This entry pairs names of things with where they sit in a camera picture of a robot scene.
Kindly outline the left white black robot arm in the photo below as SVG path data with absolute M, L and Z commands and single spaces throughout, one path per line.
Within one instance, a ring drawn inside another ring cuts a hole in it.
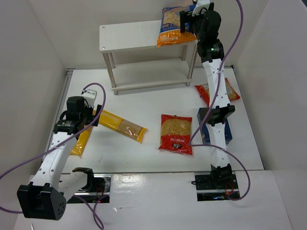
M 51 152 L 46 155 L 39 170 L 28 185 L 21 185 L 17 197 L 26 218 L 59 220 L 67 202 L 78 190 L 90 191 L 97 180 L 90 168 L 75 168 L 68 179 L 61 181 L 66 161 L 76 145 L 79 134 L 94 120 L 101 105 L 95 106 L 96 95 L 86 92 L 69 97 L 67 109 L 61 114 L 53 129 Z

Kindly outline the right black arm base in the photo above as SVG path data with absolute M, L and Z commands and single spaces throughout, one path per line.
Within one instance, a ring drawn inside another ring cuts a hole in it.
M 195 179 L 191 182 L 196 187 L 197 201 L 218 201 L 228 200 L 228 196 L 233 199 L 240 198 L 240 192 L 236 180 L 236 175 L 227 181 L 214 184 L 208 172 L 195 173 Z

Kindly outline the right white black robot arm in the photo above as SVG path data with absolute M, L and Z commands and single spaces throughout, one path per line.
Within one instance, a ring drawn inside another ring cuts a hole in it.
M 221 16 L 218 12 L 203 8 L 198 15 L 181 11 L 180 31 L 186 29 L 197 38 L 197 51 L 203 64 L 210 93 L 209 108 L 202 124 L 206 125 L 210 145 L 215 149 L 211 159 L 211 181 L 214 187 L 224 186 L 232 176 L 229 158 L 225 153 L 225 122 L 235 107 L 230 104 L 224 79 L 224 48 L 218 39 Z

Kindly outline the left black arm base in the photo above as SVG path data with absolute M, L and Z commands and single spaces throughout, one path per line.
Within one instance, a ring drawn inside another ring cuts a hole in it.
M 80 196 L 93 204 L 98 199 L 101 203 L 108 203 L 111 187 L 111 175 L 95 173 L 92 184 L 88 184 L 88 175 L 83 172 L 63 174 L 60 177 L 59 191 L 64 193 L 68 204 L 81 203 L 76 196 Z

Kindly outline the blue orange pasta bag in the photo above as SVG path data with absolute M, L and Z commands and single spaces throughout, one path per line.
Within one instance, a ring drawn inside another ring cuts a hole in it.
M 189 23 L 185 24 L 185 32 L 180 32 L 179 13 L 181 11 L 192 11 L 194 8 L 194 5 L 163 8 L 160 32 L 157 38 L 158 47 L 189 43 L 196 40 L 195 34 L 189 29 Z

